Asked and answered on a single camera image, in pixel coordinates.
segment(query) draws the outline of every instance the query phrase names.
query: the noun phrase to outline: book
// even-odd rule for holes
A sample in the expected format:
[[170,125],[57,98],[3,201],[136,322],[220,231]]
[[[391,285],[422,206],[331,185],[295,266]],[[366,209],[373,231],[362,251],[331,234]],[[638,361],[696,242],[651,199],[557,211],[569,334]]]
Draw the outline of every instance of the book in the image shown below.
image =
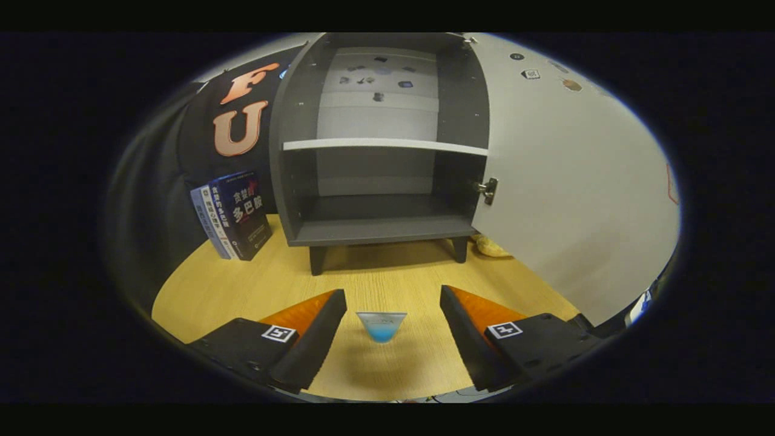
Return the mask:
[[209,222],[230,258],[253,259],[272,235],[256,172],[226,175],[200,189]]
[[196,213],[199,217],[199,222],[201,223],[202,228],[205,229],[207,238],[209,238],[210,242],[212,242],[213,247],[215,247],[215,250],[218,252],[218,255],[221,257],[221,259],[231,259],[232,255],[226,248],[226,246],[229,245],[228,240],[226,241],[226,245],[224,245],[219,235],[215,232],[214,223],[212,222],[212,220],[217,221],[215,210],[213,210],[213,214],[211,215],[211,213],[207,210],[207,206],[205,205],[205,197],[208,196],[208,186],[197,188],[191,191],[191,201],[194,202],[194,209],[196,209]]

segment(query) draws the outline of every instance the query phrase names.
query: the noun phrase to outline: cabinet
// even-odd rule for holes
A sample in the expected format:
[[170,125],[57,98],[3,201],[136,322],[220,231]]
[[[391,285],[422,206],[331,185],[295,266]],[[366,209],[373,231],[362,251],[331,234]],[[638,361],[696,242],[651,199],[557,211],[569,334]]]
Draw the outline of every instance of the cabinet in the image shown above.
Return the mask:
[[584,76],[489,34],[319,34],[277,90],[270,165],[313,275],[331,245],[451,238],[463,262],[480,231],[599,324],[677,242],[648,128]]

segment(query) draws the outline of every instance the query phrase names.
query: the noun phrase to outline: white shelf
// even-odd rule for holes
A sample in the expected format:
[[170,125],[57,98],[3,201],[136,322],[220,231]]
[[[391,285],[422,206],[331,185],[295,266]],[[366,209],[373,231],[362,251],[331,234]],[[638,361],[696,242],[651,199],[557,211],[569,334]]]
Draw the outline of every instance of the white shelf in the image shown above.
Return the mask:
[[394,138],[332,138],[321,140],[296,140],[283,143],[283,150],[285,151],[329,147],[422,148],[426,150],[453,151],[456,153],[468,153],[487,156],[486,148],[470,147],[467,145],[448,144],[427,140],[406,140]]

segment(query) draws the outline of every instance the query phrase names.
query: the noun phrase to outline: wooden table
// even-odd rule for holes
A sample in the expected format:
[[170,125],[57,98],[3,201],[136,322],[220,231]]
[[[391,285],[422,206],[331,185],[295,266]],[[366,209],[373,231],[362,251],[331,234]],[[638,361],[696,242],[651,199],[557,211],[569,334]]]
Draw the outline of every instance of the wooden table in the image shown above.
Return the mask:
[[[277,215],[273,235],[252,261],[222,260],[206,241],[170,275],[152,318],[190,343],[236,317],[259,320],[331,289],[345,290],[347,312],[307,393],[347,400],[418,398],[471,386],[446,318],[442,284],[527,316],[578,310],[514,258],[489,258],[469,243],[458,264],[449,240],[331,247],[323,274],[309,273],[306,247],[289,247]],[[373,342],[357,311],[407,312],[393,340]]]

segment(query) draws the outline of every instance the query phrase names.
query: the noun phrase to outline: cabinet door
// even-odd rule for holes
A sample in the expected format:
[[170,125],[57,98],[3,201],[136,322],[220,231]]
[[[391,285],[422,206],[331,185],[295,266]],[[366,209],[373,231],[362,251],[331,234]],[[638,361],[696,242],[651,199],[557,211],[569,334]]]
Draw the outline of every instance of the cabinet door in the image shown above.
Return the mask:
[[497,36],[471,37],[490,99],[484,180],[498,179],[473,226],[598,325],[649,287],[676,246],[667,158],[586,78]]

